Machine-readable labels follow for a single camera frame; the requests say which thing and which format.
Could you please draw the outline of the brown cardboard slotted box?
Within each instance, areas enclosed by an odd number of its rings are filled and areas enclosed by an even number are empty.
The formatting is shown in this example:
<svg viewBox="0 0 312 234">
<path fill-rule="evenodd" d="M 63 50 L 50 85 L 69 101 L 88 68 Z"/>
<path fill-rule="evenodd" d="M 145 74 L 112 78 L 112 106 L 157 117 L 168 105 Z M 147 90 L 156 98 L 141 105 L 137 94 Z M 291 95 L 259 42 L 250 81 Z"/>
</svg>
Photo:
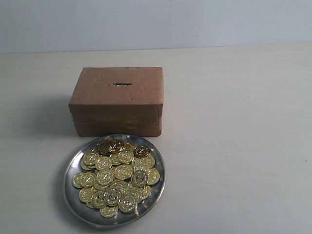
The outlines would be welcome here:
<svg viewBox="0 0 312 234">
<path fill-rule="evenodd" d="M 162 131 L 161 67 L 84 67 L 69 101 L 77 134 L 157 137 Z"/>
</svg>

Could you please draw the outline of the dark gold coin top right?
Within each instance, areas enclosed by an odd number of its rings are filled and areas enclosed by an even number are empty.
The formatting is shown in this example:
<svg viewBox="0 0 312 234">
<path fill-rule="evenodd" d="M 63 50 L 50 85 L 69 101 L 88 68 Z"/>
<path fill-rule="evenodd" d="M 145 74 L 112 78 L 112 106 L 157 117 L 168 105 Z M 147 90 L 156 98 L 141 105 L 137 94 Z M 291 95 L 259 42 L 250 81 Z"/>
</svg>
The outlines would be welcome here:
<svg viewBox="0 0 312 234">
<path fill-rule="evenodd" d="M 150 153 L 150 149 L 146 145 L 138 145 L 134 148 L 133 153 L 137 158 L 145 158 Z"/>
</svg>

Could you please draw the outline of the gold coin right edge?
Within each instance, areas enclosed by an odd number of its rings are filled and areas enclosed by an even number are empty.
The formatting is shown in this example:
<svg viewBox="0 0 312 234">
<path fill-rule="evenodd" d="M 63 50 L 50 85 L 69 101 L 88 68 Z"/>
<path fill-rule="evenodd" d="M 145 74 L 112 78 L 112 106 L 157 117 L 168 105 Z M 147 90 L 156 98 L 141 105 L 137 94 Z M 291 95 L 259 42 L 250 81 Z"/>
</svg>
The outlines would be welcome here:
<svg viewBox="0 0 312 234">
<path fill-rule="evenodd" d="M 159 171 L 157 170 L 157 168 L 152 167 L 148 173 L 147 184 L 148 185 L 155 185 L 159 182 L 159 180 L 160 180 Z"/>
</svg>

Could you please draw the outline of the shaded gold coin right centre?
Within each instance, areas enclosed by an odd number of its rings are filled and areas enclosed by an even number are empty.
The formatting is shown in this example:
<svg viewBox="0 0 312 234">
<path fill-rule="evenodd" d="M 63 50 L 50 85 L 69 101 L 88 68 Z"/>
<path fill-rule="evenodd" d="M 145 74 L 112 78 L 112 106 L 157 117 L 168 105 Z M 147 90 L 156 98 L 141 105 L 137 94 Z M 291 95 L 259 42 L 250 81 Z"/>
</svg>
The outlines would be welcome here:
<svg viewBox="0 0 312 234">
<path fill-rule="evenodd" d="M 148 175 L 145 171 L 136 171 L 132 174 L 131 183 L 135 187 L 144 187 L 147 184 Z"/>
</svg>

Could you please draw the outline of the gold coin front centre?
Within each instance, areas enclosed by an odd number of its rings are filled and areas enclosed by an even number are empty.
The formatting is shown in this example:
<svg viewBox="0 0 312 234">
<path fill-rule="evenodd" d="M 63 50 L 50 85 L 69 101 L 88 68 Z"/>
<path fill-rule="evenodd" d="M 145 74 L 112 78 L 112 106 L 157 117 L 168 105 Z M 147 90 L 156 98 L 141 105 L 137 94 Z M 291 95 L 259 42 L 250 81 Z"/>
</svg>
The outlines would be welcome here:
<svg viewBox="0 0 312 234">
<path fill-rule="evenodd" d="M 133 195 L 122 195 L 118 202 L 119 210 L 123 213 L 129 213 L 137 208 L 137 200 Z"/>
</svg>

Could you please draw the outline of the gold coin far left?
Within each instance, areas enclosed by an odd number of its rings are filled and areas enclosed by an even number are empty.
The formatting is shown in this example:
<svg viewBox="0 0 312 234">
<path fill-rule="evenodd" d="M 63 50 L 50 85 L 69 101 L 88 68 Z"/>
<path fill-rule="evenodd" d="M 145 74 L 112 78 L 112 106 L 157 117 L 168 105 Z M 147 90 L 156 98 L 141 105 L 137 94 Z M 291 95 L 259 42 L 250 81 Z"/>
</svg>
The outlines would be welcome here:
<svg viewBox="0 0 312 234">
<path fill-rule="evenodd" d="M 82 182 L 81 182 L 81 178 L 82 176 L 84 176 L 85 173 L 77 173 L 73 176 L 73 179 L 72 179 L 72 185 L 75 187 L 75 188 L 78 188 L 78 189 L 81 189 L 83 188 L 84 186 L 82 185 Z"/>
</svg>

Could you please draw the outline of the gold coin front bottom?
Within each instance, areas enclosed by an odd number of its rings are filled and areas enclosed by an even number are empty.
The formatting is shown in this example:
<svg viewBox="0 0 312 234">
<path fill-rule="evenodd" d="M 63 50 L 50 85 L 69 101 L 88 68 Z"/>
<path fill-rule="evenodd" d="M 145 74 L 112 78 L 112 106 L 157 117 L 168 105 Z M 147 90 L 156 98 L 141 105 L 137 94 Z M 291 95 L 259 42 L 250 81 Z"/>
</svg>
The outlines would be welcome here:
<svg viewBox="0 0 312 234">
<path fill-rule="evenodd" d="M 101 208 L 100 214 L 104 218 L 112 218 L 118 214 L 119 207 L 118 206 L 105 206 Z"/>
</svg>

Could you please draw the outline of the round steel plate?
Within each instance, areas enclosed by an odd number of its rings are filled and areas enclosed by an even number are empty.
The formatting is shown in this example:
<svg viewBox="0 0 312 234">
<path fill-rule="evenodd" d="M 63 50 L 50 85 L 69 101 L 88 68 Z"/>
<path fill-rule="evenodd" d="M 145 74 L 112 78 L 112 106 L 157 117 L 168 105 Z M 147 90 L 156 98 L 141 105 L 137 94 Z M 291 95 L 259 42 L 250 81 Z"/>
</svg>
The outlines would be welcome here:
<svg viewBox="0 0 312 234">
<path fill-rule="evenodd" d="M 75 173 L 80 172 L 78 164 L 80 163 L 82 156 L 87 150 L 90 150 L 92 147 L 95 147 L 101 140 L 109 139 L 118 139 L 118 140 L 129 140 L 131 143 L 138 143 L 148 146 L 152 151 L 152 156 L 156 159 L 156 168 L 160 172 L 160 182 L 157 185 L 152 186 L 151 197 L 143 201 L 140 204 L 135 212 L 128 214 L 118 214 L 116 218 L 103 218 L 100 217 L 99 212 L 89 209 L 86 205 L 83 205 L 78 198 L 78 189 L 74 188 L 72 185 L 72 178 Z M 160 151 L 148 140 L 129 134 L 111 134 L 101 138 L 97 138 L 85 146 L 83 146 L 71 159 L 68 166 L 64 171 L 63 177 L 63 195 L 67 207 L 70 211 L 81 221 L 102 229 L 115 229 L 124 225 L 133 223 L 144 215 L 146 215 L 159 201 L 165 186 L 166 181 L 166 170 L 163 157 Z"/>
</svg>

